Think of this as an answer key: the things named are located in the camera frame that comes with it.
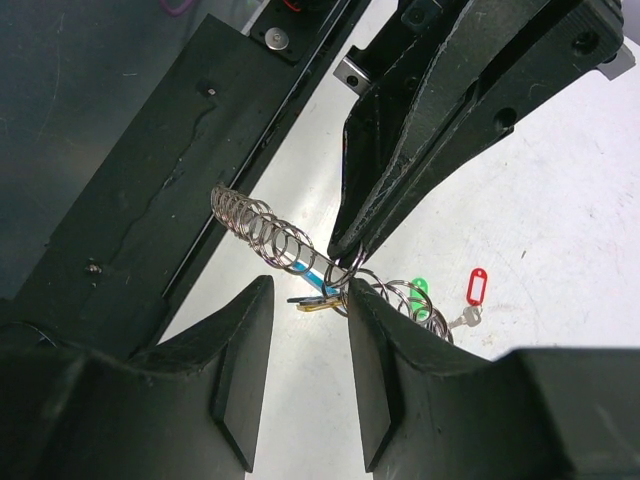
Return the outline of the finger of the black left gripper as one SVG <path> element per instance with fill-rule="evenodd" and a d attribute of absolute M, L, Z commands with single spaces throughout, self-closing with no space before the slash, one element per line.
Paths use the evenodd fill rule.
<path fill-rule="evenodd" d="M 374 252 L 430 189 L 513 131 L 523 111 L 506 75 L 532 46 L 460 90 L 452 75 L 421 83 L 413 95 L 395 87 L 359 96 L 343 130 L 332 259 Z"/>
<path fill-rule="evenodd" d="M 620 50 L 618 1 L 409 1 L 359 55 L 359 251 Z"/>

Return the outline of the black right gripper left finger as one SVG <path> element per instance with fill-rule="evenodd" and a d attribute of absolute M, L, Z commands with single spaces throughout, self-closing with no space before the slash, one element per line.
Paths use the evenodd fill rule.
<path fill-rule="evenodd" d="M 1 329 L 5 479 L 242 479 L 255 465 L 274 281 L 121 361 Z"/>

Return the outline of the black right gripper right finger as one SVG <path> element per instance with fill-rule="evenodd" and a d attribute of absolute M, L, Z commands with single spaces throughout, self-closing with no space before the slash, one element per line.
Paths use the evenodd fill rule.
<path fill-rule="evenodd" d="M 639 353 L 526 348 L 488 361 L 352 281 L 365 470 L 376 479 L 635 479 Z"/>

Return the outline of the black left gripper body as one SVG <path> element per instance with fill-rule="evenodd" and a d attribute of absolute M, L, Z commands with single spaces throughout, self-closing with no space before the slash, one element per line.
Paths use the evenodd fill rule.
<path fill-rule="evenodd" d="M 363 95 L 397 87 L 413 95 L 436 51 L 471 1 L 400 1 L 369 45 L 347 53 L 347 86 Z"/>

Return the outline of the yellow tag key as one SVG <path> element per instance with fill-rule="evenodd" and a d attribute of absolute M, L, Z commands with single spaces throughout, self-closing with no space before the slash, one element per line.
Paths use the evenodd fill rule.
<path fill-rule="evenodd" d="M 330 309 L 343 315 L 344 303 L 338 299 L 322 299 L 317 302 L 300 302 L 296 305 L 296 309 L 302 312 L 316 312 Z"/>

